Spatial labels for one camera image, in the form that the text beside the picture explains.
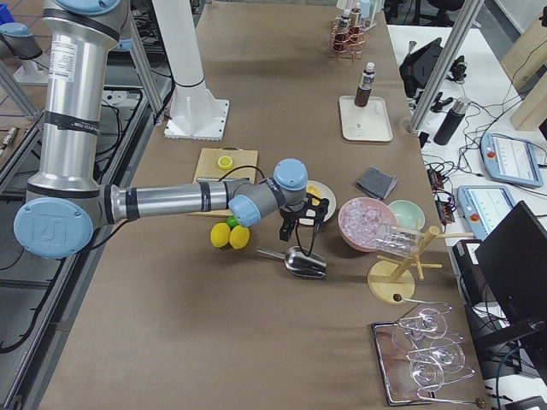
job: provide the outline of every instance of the metal scoop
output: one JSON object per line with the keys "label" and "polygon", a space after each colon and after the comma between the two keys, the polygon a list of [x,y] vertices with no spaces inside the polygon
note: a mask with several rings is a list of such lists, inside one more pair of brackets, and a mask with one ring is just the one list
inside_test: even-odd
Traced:
{"label": "metal scoop", "polygon": [[256,248],[261,254],[285,261],[285,266],[295,276],[306,279],[323,279],[326,275],[326,261],[318,254],[306,256],[298,246],[289,248],[284,254],[266,248]]}

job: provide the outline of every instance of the white tray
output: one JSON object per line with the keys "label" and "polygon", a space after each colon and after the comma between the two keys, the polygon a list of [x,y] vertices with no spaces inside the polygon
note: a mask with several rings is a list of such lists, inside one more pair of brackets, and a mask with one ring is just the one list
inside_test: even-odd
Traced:
{"label": "white tray", "polygon": [[388,142],[393,139],[382,97],[370,97],[366,107],[357,107],[355,96],[341,96],[342,134],[349,141]]}

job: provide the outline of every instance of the electronic device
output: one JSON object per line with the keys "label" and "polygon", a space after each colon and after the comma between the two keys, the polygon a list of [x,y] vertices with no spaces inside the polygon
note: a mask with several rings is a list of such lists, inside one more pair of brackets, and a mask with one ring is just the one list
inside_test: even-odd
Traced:
{"label": "electronic device", "polygon": [[547,403],[545,403],[541,395],[528,397],[524,400],[512,401],[505,405],[505,410],[533,410],[534,408],[547,410]]}
{"label": "electronic device", "polygon": [[547,231],[519,202],[475,254],[509,327],[475,340],[477,350],[519,340],[547,381]]}
{"label": "electronic device", "polygon": [[487,132],[480,141],[485,170],[495,181],[543,186],[533,145],[525,139]]}
{"label": "electronic device", "polygon": [[477,239],[484,240],[515,205],[503,185],[463,185],[457,191],[460,210]]}
{"label": "electronic device", "polygon": [[450,66],[449,75],[447,80],[462,82],[468,75],[465,74],[468,69],[468,64],[465,61],[465,56],[459,56],[454,60],[452,66]]}
{"label": "electronic device", "polygon": [[425,88],[429,77],[441,55],[441,37],[404,58],[399,68],[404,83],[404,92],[409,98],[416,97],[419,88]]}
{"label": "electronic device", "polygon": [[452,247],[470,306],[494,299],[475,255],[475,251],[481,244],[482,241],[479,239],[464,239]]}

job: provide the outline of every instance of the black thermos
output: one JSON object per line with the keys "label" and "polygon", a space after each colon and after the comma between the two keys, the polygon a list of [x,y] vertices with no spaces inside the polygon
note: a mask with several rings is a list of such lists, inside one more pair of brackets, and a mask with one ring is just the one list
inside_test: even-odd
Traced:
{"label": "black thermos", "polygon": [[444,117],[443,124],[441,124],[441,127],[433,138],[434,143],[446,145],[450,141],[452,135],[454,135],[454,131],[462,122],[463,117],[465,117],[465,112],[468,110],[470,103],[471,100],[466,97],[460,97],[454,102],[454,106],[452,106],[446,117]]}

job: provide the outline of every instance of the yellow object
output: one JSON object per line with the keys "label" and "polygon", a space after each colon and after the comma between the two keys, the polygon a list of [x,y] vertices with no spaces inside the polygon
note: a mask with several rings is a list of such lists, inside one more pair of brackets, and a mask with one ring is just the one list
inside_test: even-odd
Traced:
{"label": "yellow object", "polygon": [[250,231],[249,228],[244,228],[241,225],[235,226],[230,233],[230,244],[234,249],[243,249],[249,243]]}
{"label": "yellow object", "polygon": [[229,169],[233,168],[233,159],[231,156],[223,155],[222,157],[219,158],[216,164],[219,166],[221,170],[228,171]]}
{"label": "yellow object", "polygon": [[230,226],[226,222],[220,222],[211,229],[211,244],[215,248],[222,248],[230,241]]}
{"label": "yellow object", "polygon": [[[315,195],[318,198],[321,198],[320,191],[317,188],[315,188],[313,185],[308,185],[308,187],[306,188],[306,192],[308,192],[311,195]],[[319,205],[319,201],[317,201],[316,199],[312,199],[311,203],[312,205]]]}

